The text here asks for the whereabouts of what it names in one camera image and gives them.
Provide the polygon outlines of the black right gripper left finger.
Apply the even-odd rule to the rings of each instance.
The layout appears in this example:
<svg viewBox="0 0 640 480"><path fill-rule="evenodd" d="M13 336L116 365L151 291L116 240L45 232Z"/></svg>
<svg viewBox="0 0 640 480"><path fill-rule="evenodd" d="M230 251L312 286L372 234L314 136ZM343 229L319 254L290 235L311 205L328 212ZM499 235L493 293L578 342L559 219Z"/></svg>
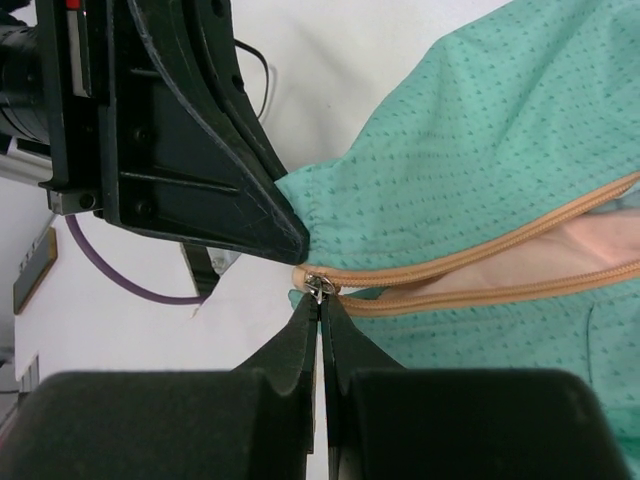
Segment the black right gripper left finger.
<svg viewBox="0 0 640 480"><path fill-rule="evenodd" d="M288 323L229 371L49 377L2 439L2 477L304 478L317 313L304 296Z"/></svg>

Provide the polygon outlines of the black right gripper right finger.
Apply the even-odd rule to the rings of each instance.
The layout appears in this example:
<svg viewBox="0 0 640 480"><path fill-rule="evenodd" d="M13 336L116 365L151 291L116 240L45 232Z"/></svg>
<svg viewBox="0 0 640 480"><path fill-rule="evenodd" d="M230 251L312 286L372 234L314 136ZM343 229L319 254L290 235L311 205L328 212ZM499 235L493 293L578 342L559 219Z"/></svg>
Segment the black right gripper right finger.
<svg viewBox="0 0 640 480"><path fill-rule="evenodd" d="M333 479L627 479L593 392L540 369L407 369L319 303Z"/></svg>

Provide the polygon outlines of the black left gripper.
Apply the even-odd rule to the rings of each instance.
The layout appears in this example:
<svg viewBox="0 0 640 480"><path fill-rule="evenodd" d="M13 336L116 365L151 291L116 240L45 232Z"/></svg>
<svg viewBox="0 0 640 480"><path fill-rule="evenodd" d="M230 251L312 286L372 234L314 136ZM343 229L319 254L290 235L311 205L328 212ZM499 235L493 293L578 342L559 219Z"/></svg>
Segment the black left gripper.
<svg viewBox="0 0 640 480"><path fill-rule="evenodd" d="M297 265L309 234L245 92L226 1L1 4L1 150L57 215Z"/></svg>

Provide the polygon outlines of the silver zipper slider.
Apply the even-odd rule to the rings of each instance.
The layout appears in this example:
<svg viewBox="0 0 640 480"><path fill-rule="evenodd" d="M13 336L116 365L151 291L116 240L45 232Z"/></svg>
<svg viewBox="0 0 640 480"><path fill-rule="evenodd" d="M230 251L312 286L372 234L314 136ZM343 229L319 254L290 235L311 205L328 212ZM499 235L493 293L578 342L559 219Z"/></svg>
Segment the silver zipper slider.
<svg viewBox="0 0 640 480"><path fill-rule="evenodd" d="M336 286L325 276L307 273L304 277L304 289L321 305L323 301L337 292Z"/></svg>

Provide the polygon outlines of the orange and teal jacket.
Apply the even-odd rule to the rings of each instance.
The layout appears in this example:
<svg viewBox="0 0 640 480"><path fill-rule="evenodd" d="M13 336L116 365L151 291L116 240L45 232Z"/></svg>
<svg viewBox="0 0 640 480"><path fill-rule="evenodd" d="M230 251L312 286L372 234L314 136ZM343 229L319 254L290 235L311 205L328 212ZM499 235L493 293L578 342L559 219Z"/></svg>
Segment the orange and teal jacket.
<svg viewBox="0 0 640 480"><path fill-rule="evenodd" d="M409 368L554 368L639 464L639 5L512 1L442 37L341 158L279 184Z"/></svg>

